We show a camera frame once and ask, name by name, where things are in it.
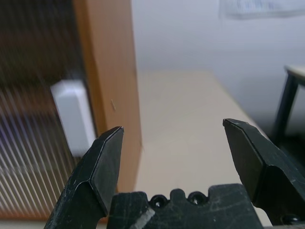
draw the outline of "screw hole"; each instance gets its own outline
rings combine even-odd
[[[281,222],[284,225],[300,224],[301,218],[295,214],[287,214],[281,217]]]
[[[202,205],[208,201],[208,197],[206,197],[201,192],[192,192],[187,198],[194,205]]]
[[[168,200],[163,195],[155,195],[149,203],[152,208],[163,208],[168,203]]]

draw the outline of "scratch mark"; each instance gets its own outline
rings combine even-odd
[[[155,211],[151,208],[148,208],[146,212],[144,212],[137,221],[130,226],[129,229],[142,229],[145,225],[151,220],[154,216]]]

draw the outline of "wooden panel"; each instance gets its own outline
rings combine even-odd
[[[133,191],[142,143],[131,3],[74,0],[74,5],[98,133],[124,127],[118,190]]]

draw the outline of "beige table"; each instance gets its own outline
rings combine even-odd
[[[294,73],[298,78],[305,79],[305,65],[287,65],[287,71]]]
[[[222,122],[256,125],[208,72],[139,74],[143,153],[136,190],[169,197],[174,188],[207,195],[211,185],[240,183]],[[264,226],[270,225],[260,210]]]

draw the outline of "white plastic block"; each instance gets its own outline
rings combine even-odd
[[[86,88],[81,80],[62,80],[51,87],[73,156],[83,156],[96,138]]]

